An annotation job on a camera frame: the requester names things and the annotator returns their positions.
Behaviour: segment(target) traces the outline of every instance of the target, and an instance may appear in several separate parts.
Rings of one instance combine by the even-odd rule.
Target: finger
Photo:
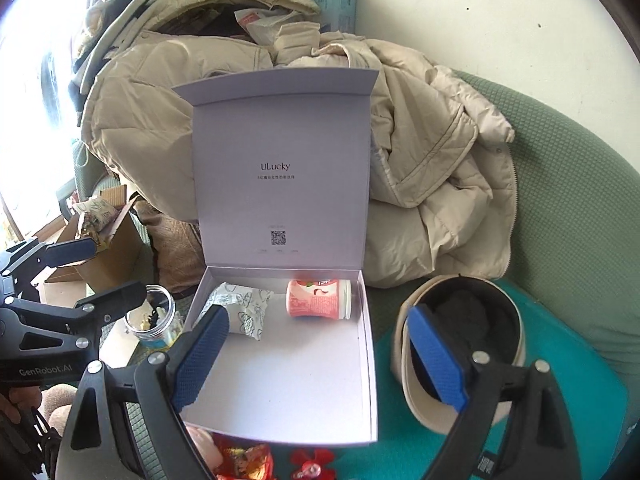
[[[38,408],[42,403],[42,392],[37,386],[28,386],[26,388],[11,388],[9,390],[9,400],[13,404],[17,404],[21,409]]]
[[[0,395],[0,412],[4,412],[12,423],[20,424],[20,411],[2,395]]]

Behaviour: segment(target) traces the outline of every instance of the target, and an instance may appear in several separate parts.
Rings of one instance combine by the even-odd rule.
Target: open box lid
[[[376,70],[287,68],[174,88],[193,105],[208,266],[360,269]]]

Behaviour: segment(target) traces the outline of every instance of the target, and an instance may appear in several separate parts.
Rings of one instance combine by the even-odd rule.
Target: wrapped snack packet
[[[95,243],[95,251],[99,252],[107,248],[107,242],[98,234],[95,223],[95,217],[90,211],[82,211],[78,218],[78,232],[75,238],[91,238]]]
[[[214,470],[217,480],[273,480],[273,455],[268,444],[244,448],[215,433],[213,443],[223,459]]]
[[[205,315],[211,305],[218,304],[225,307],[229,314],[229,332],[244,334],[260,341],[264,313],[272,294],[270,290],[222,283],[210,294],[196,322]]]
[[[78,214],[91,213],[90,217],[85,215],[85,219],[90,218],[96,232],[100,232],[105,225],[118,215],[118,210],[101,196],[92,196],[86,202],[78,202],[73,204],[72,207]]]

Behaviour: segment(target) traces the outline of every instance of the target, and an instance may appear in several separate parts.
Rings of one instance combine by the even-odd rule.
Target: red candy wrapper
[[[228,438],[213,435],[223,457],[213,473],[217,480],[273,480],[273,456],[267,444],[243,449]]]

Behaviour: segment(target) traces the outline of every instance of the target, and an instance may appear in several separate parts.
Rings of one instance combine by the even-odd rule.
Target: white wall
[[[640,64],[598,0],[358,0],[356,31],[532,96],[640,171]]]

